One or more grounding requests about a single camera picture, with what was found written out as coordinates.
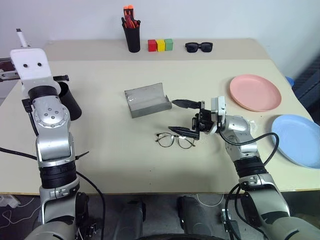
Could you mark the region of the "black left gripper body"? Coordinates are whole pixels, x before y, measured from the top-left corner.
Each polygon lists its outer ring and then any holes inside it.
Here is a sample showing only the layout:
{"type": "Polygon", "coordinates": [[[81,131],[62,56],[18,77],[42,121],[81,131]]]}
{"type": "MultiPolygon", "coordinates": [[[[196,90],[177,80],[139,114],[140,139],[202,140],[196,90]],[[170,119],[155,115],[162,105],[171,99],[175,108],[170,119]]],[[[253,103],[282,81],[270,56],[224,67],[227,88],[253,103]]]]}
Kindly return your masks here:
{"type": "Polygon", "coordinates": [[[0,79],[1,80],[19,80],[19,74],[14,67],[11,58],[0,59],[0,79]]]}

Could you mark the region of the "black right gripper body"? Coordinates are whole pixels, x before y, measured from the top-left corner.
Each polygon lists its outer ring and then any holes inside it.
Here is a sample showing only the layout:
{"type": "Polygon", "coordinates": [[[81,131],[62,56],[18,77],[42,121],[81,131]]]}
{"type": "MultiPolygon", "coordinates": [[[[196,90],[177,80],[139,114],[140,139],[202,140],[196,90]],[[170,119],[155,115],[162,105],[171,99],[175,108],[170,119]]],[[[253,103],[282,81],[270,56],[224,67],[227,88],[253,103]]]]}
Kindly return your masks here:
{"type": "Polygon", "coordinates": [[[196,133],[200,134],[200,132],[209,132],[213,126],[213,121],[211,118],[211,111],[205,109],[204,101],[193,101],[191,103],[192,109],[199,109],[199,112],[195,114],[192,118],[192,126],[191,129],[196,133]]]}

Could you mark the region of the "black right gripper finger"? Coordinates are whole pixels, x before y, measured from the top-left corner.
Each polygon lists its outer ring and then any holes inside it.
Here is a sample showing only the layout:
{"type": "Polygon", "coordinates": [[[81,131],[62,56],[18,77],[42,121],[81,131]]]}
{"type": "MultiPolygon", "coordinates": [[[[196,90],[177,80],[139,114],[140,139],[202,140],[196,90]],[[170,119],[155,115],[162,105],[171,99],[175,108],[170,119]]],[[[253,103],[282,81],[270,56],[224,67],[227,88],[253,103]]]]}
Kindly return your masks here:
{"type": "Polygon", "coordinates": [[[201,101],[196,102],[188,99],[176,99],[176,100],[173,100],[171,103],[184,109],[201,109],[202,108],[201,101]]]}
{"type": "Polygon", "coordinates": [[[177,133],[178,135],[187,137],[187,138],[192,138],[194,140],[199,140],[200,139],[200,133],[198,131],[191,130],[186,127],[181,127],[181,126],[169,126],[169,130],[171,130],[174,133],[177,133]]]}

